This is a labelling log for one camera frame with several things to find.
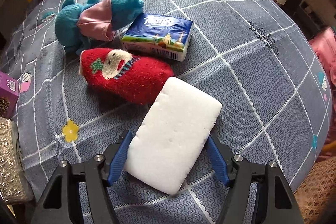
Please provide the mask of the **white foam sponge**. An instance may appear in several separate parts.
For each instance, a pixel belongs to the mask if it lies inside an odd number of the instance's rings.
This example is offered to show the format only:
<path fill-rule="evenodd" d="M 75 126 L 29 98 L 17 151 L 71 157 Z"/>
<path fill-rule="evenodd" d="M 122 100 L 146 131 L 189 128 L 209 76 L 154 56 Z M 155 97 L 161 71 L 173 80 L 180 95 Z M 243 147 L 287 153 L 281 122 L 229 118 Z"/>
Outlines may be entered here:
<path fill-rule="evenodd" d="M 124 169 L 163 193 L 176 194 L 221 109 L 217 99 L 170 77 L 131 141 Z"/>

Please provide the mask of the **red Santa sock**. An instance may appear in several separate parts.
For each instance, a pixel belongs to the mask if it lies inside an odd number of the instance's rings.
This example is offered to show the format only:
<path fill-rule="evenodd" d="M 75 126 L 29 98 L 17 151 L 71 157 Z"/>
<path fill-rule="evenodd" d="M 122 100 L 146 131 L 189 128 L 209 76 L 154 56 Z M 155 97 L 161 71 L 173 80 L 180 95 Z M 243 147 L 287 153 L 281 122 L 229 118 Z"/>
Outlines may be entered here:
<path fill-rule="evenodd" d="M 81 52 L 79 74 L 97 91 L 149 104 L 174 72 L 160 59 L 105 47 Z"/>

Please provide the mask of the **blue Tempo tissue pack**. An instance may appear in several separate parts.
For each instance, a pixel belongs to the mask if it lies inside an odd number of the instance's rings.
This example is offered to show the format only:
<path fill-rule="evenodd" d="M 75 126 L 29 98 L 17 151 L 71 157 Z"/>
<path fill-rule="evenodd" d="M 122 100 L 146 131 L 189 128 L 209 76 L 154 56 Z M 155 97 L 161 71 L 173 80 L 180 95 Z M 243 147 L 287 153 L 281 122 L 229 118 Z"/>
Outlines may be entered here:
<path fill-rule="evenodd" d="M 125 32 L 122 46 L 182 62 L 193 26 L 193 21 L 184 18 L 142 13 Z"/>

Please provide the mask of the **grey plaid bed quilt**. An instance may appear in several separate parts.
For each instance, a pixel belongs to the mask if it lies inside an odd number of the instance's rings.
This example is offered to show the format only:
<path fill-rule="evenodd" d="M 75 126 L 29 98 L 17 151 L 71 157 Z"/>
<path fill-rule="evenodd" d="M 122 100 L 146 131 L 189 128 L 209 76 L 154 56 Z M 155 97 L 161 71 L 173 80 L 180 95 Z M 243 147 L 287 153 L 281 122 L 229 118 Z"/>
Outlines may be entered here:
<path fill-rule="evenodd" d="M 2 57 L 16 79 L 33 76 L 14 119 L 24 173 L 38 200 L 32 223 L 303 223 L 293 191 L 325 141 L 332 92 L 296 24 L 272 0 L 144 0 L 151 12 L 194 21 L 175 75 L 223 107 L 210 141 L 227 149 L 236 182 L 227 189 L 202 152 L 176 194 L 122 173 L 109 188 L 107 159 L 139 128 L 148 106 L 101 99 L 76 75 L 43 0 Z"/>

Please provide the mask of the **wicker chair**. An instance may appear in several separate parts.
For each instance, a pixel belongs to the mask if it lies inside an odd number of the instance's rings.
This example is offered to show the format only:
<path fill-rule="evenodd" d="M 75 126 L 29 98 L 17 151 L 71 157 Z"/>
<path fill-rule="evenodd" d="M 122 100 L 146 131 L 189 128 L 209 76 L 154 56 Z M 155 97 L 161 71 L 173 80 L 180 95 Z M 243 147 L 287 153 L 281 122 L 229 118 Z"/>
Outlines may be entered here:
<path fill-rule="evenodd" d="M 335 157 L 317 162 L 294 192 L 305 223 L 336 224 Z"/>

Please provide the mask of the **ornate gold tissue box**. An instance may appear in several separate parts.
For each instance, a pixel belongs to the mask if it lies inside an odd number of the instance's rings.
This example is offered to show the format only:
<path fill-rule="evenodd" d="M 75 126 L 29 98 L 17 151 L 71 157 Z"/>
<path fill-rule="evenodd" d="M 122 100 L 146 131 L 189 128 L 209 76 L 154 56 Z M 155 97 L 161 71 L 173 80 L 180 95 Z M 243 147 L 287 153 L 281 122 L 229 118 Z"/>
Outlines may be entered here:
<path fill-rule="evenodd" d="M 18 127 L 5 118 L 0 121 L 0 157 L 1 197 L 4 202 L 12 205 L 33 200 L 34 194 L 23 170 Z"/>

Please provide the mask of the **purple cardboard box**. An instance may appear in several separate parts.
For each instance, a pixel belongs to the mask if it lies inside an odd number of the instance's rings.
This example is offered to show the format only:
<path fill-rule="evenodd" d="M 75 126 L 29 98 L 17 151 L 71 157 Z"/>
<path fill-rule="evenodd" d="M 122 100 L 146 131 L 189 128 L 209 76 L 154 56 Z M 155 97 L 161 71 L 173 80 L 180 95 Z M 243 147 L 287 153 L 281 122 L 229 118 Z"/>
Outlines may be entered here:
<path fill-rule="evenodd" d="M 0 114 L 11 119 L 19 98 L 18 81 L 0 72 Z"/>

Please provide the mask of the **pink blanket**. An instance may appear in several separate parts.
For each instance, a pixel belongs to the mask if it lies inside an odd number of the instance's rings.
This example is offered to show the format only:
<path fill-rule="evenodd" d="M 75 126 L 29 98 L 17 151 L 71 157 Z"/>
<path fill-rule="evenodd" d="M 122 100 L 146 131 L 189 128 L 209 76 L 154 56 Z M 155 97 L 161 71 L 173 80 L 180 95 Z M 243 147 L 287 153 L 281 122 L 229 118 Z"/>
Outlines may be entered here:
<path fill-rule="evenodd" d="M 332 89 L 333 109 L 335 111 L 335 33 L 327 26 L 310 41 L 310 46 L 317 55 Z"/>

